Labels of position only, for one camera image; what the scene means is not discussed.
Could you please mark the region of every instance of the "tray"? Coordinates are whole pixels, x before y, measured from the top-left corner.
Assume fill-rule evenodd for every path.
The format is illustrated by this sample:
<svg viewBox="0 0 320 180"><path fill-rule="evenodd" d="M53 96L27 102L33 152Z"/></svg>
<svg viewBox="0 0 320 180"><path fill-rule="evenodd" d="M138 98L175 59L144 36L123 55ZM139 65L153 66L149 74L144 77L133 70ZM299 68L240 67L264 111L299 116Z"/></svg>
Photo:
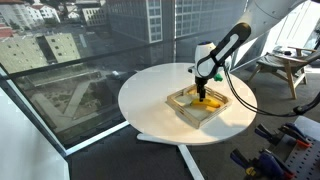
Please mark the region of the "tray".
<svg viewBox="0 0 320 180"><path fill-rule="evenodd" d="M205 89L206 98L217 101L220 104L219 108L203 105L190 106L192 100L199 98L197 86L195 84L167 97L167 103L176 112L180 113L183 117L186 117L193 127L197 129L212 120L232 104L232 100L227 96L208 87L205 87Z"/></svg>

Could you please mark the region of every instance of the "apartment building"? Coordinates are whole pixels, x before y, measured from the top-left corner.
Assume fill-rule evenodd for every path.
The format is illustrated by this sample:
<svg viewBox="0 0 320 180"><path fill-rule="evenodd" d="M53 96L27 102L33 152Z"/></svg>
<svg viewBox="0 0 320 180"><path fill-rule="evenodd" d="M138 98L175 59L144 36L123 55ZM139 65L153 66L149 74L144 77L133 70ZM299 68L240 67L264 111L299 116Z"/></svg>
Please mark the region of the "apartment building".
<svg viewBox="0 0 320 180"><path fill-rule="evenodd" d="M13 30L11 27L6 26L4 23L0 23L0 38L12 37Z"/></svg>
<svg viewBox="0 0 320 180"><path fill-rule="evenodd" d="M112 30L143 42L162 41L160 0L110 0L107 3Z"/></svg>
<svg viewBox="0 0 320 180"><path fill-rule="evenodd" d="M58 16L57 10L49 5L41 4L41 3L35 3L31 6L33 9L35 9L37 14L40 13L43 19L56 19L57 22L60 23L60 18Z"/></svg>
<svg viewBox="0 0 320 180"><path fill-rule="evenodd" d="M101 26L107 23L107 9L105 0L77 0L81 18L87 26Z"/></svg>
<svg viewBox="0 0 320 180"><path fill-rule="evenodd" d="M35 23L32 20L26 5L20 0L0 0L0 21L10 24L11 22L20 28L33 28Z"/></svg>
<svg viewBox="0 0 320 180"><path fill-rule="evenodd" d="M72 34L0 39L0 63L9 73L80 58Z"/></svg>
<svg viewBox="0 0 320 180"><path fill-rule="evenodd" d="M235 23L235 15L243 12L241 8L234 8L237 5L235 3L242 7L242 1L176 0L175 36L226 28Z"/></svg>
<svg viewBox="0 0 320 180"><path fill-rule="evenodd" d="M26 9L37 26L42 25L44 23L44 19L38 9L32 6L26 6Z"/></svg>

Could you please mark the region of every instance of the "round white table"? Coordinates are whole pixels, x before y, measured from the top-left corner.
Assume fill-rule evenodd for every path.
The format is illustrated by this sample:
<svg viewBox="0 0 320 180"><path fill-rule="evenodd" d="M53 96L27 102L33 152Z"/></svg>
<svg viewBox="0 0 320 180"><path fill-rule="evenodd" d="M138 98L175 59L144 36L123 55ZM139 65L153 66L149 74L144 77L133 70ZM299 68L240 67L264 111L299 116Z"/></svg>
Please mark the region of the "round white table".
<svg viewBox="0 0 320 180"><path fill-rule="evenodd" d="M166 100L168 95L195 84L194 75L187 71L192 65L170 63L142 70L124 83L118 99L123 116L142 133L138 139L178 145L187 164L193 159L185 145L206 145L226 140L245 130L256 115L234 97L221 72L222 82L209 80L206 86L231 98L232 105L199 129L187 119L180 118ZM230 76L239 96L256 107L251 89L237 77ZM199 170L190 171L195 179L203 179Z"/></svg>

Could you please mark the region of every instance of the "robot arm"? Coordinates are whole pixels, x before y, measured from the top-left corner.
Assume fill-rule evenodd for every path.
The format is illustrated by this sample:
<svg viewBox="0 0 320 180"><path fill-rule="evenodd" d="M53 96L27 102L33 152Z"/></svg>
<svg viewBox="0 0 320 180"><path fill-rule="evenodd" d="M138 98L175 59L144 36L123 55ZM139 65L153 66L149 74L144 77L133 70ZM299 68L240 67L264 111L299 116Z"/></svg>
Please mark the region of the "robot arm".
<svg viewBox="0 0 320 180"><path fill-rule="evenodd" d="M269 31L294 8L306 0L251 0L247 10L231 31L214 46L211 42L198 44L195 65L188 69L195 75L200 101L205 98L204 85L213 78L225 60L242 44Z"/></svg>

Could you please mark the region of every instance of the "table leg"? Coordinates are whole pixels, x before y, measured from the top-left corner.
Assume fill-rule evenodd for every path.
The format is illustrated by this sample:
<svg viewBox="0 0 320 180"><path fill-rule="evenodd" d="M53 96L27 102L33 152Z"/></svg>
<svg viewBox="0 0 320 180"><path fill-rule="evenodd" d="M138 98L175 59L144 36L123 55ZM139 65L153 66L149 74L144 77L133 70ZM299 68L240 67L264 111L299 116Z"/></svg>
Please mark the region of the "table leg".
<svg viewBox="0 0 320 180"><path fill-rule="evenodd" d="M153 136L149 136L149 135L146 135L146 134L143 134L143 133L140 133L138 134L137 138L139 140L142 140L142 141L150 141L150 142L156 142L156 143L163 143L163 144L170 144L170 145L176 145L178 146L179 150L180 150L180 153L185 161L185 163L187 164L188 168L189 168L189 171L191 172L192 174L192 177L193 179L195 180L204 180L196 162L193 160L193 157L192 155L190 154L188 148L186 145L184 144L175 144L175 143L172 143L172 142L169 142L169 141L166 141L166 140L163 140L163 139L159 139L159 138L156 138L156 137L153 137Z"/></svg>

